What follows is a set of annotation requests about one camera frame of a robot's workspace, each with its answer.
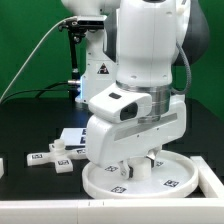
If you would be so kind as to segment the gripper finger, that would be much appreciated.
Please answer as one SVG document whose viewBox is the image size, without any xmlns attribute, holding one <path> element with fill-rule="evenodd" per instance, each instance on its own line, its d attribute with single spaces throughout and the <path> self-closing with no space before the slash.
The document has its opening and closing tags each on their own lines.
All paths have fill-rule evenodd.
<svg viewBox="0 0 224 224">
<path fill-rule="evenodd" d="M 151 166 L 154 166 L 156 157 L 161 150 L 162 147 L 158 146 L 148 151 L 147 158 L 151 160 Z"/>
<path fill-rule="evenodd" d="M 120 161 L 118 163 L 120 167 L 120 174 L 123 178 L 130 178 L 131 177 L 131 172 L 132 168 L 128 165 L 127 160 Z"/>
</svg>

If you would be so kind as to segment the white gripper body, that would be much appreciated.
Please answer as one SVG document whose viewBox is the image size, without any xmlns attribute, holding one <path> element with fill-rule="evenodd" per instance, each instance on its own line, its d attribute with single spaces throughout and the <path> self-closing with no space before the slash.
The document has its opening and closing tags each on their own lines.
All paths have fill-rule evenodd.
<svg viewBox="0 0 224 224">
<path fill-rule="evenodd" d="M 186 106 L 172 99 L 170 110 L 159 121 L 132 120 L 113 124 L 93 115 L 87 124 L 86 155 L 99 167 L 107 167 L 181 138 L 186 129 Z"/>
</svg>

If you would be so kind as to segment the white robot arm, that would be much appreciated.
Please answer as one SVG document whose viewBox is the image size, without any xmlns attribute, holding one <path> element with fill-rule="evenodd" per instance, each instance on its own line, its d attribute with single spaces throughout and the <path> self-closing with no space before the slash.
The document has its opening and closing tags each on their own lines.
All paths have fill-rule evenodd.
<svg viewBox="0 0 224 224">
<path fill-rule="evenodd" d="M 198 0 L 61 0 L 80 20 L 100 16 L 89 36 L 81 80 L 87 123 L 85 175 L 116 165 L 125 178 L 146 174 L 162 146 L 186 129 L 184 90 L 171 68 L 205 52 L 209 30 Z"/>
</svg>

